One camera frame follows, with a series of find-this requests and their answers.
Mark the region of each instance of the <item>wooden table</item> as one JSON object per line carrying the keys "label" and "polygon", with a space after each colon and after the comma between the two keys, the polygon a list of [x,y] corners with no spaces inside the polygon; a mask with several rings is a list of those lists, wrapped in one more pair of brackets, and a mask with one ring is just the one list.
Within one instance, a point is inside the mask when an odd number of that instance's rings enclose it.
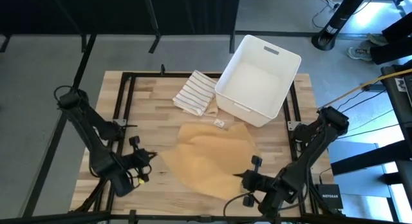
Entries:
{"label": "wooden table", "polygon": [[[96,111],[106,120],[111,120],[120,85],[121,71],[107,71],[98,97]],[[182,109],[173,105],[172,98],[181,90],[187,78],[160,78],[139,77],[136,79],[132,105],[129,115],[129,124],[138,127],[127,128],[126,141],[131,136],[139,135],[140,147],[148,151],[163,151],[174,147],[180,126],[185,122],[205,122],[212,124],[215,118],[196,117],[183,113]],[[124,90],[122,109],[126,104],[128,84]],[[312,122],[317,118],[316,105],[309,75],[297,74],[295,88],[299,109],[303,121]],[[290,95],[288,96],[290,114],[294,120],[294,112]],[[234,122],[242,122],[238,118],[219,110],[217,117],[230,125]],[[279,170],[291,162],[290,146],[286,132],[286,122],[283,110],[277,118],[267,125],[257,128],[247,125],[250,134],[254,137],[262,154],[263,165],[259,172],[269,176],[275,176]],[[129,144],[124,145],[123,154],[132,152]],[[95,188],[98,179],[92,177],[88,170],[89,153],[85,150],[80,167],[79,179],[70,209],[75,209],[89,196]],[[137,214],[150,215],[211,215],[222,216],[223,206],[226,201],[198,194],[183,184],[166,167],[160,157],[152,160],[152,173],[150,182],[141,185],[130,194],[119,198],[115,196],[113,202],[113,214],[129,214],[135,209]],[[318,181],[319,173],[330,167],[329,157],[325,151],[312,167],[314,181]],[[333,183],[331,171],[322,174],[324,183]],[[103,193],[101,209],[106,207],[108,186]],[[262,199],[264,194],[256,194]],[[247,208],[242,206],[239,199],[228,206],[228,216],[260,216],[257,207]],[[306,210],[310,212],[310,201],[306,199]],[[300,216],[299,209],[281,211],[282,216]]]}

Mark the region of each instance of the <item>white plastic bin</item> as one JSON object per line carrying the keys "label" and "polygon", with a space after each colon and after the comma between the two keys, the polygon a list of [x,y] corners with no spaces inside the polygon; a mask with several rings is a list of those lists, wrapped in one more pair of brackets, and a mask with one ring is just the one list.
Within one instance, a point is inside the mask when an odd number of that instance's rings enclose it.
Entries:
{"label": "white plastic bin", "polygon": [[265,125],[279,113],[300,64],[300,56],[247,35],[215,87],[218,107]]}

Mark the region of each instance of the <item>white striped cloth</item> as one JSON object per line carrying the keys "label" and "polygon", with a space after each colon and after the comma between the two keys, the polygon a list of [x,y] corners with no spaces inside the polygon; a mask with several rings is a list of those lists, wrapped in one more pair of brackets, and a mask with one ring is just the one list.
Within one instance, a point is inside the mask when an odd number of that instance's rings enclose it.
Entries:
{"label": "white striped cloth", "polygon": [[173,98],[174,105],[193,115],[202,116],[214,98],[215,85],[214,80],[195,70]]}

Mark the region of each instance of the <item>concrete floor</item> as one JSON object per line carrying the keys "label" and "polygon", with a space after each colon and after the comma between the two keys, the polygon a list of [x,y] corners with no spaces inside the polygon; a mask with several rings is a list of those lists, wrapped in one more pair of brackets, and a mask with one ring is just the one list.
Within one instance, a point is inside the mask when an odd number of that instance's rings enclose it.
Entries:
{"label": "concrete floor", "polygon": [[[314,31],[310,27],[310,19],[324,6],[322,1],[304,0],[305,3],[301,3],[301,0],[296,0],[296,4],[290,6],[284,6],[279,1],[287,0],[241,0],[237,29]],[[409,1],[406,3],[408,9],[412,8]],[[366,11],[376,6],[384,15],[375,15],[373,11],[371,15],[369,11],[370,22],[361,26],[358,22],[361,18],[357,17],[365,16],[365,11],[362,11],[349,20],[344,31],[377,33],[400,18],[393,12],[391,4],[371,3]],[[289,9],[284,13],[287,16],[277,15],[286,9]],[[317,24],[324,24],[330,16],[328,13],[320,15]],[[242,38],[236,36],[236,46]],[[308,38],[260,38],[302,57],[299,72],[310,74],[318,106],[380,75],[381,66],[347,58],[346,49],[358,45],[360,41],[340,40],[333,50],[321,51],[315,49]],[[88,92],[93,106],[107,70],[158,71],[160,65],[165,64],[167,71],[223,71],[232,56],[229,54],[227,36],[162,37],[155,53],[149,54],[147,51],[153,40],[154,37],[135,35],[97,37],[80,85]],[[53,90],[57,86],[71,84],[81,57],[80,38],[74,36],[14,35],[6,53],[0,53],[0,218],[21,215],[59,114],[53,100]],[[365,93],[348,106],[370,96],[371,93]],[[387,95],[382,94],[379,99],[351,109],[347,115],[351,126],[357,127],[390,109]],[[388,114],[376,122],[356,130],[356,133],[377,125],[394,124],[396,118]],[[388,132],[391,138],[383,135]],[[398,127],[394,127],[345,141],[384,145],[399,138],[402,135]],[[67,212],[83,150],[84,144],[74,128],[66,125],[35,215]],[[353,216],[379,218],[356,212],[352,212]]]}

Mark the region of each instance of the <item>small label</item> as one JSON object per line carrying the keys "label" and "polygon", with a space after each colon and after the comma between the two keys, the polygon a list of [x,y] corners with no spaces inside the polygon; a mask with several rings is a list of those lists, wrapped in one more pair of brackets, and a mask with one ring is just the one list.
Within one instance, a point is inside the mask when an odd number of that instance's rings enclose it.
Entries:
{"label": "small label", "polygon": [[395,79],[399,92],[406,92],[406,85],[404,79]]}
{"label": "small label", "polygon": [[223,126],[225,125],[224,121],[222,121],[220,119],[216,119],[213,124],[220,127],[220,128],[223,128]]}

